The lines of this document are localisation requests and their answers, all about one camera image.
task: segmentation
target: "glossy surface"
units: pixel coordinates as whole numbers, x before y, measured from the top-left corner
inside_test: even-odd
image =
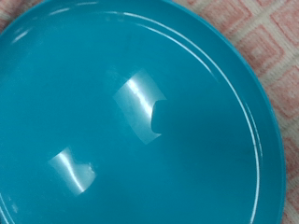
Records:
[[[191,12],[48,1],[0,48],[2,223],[280,223],[271,106]]]

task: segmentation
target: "patterned tablecloth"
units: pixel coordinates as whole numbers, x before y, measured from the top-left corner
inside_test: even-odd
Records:
[[[262,82],[278,117],[288,166],[282,223],[299,223],[299,0],[176,1],[221,31]],[[0,0],[0,32],[38,2]]]

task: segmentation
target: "teal surface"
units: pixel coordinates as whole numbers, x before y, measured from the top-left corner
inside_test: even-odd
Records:
[[[0,49],[2,224],[280,223],[272,107],[201,18],[162,0],[51,0]]]

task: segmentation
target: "tablecloth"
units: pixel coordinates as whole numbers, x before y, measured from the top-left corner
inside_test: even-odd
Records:
[[[287,160],[282,223],[299,223],[299,0],[175,1],[224,34],[262,82],[275,108]],[[0,32],[39,2],[0,0]]]

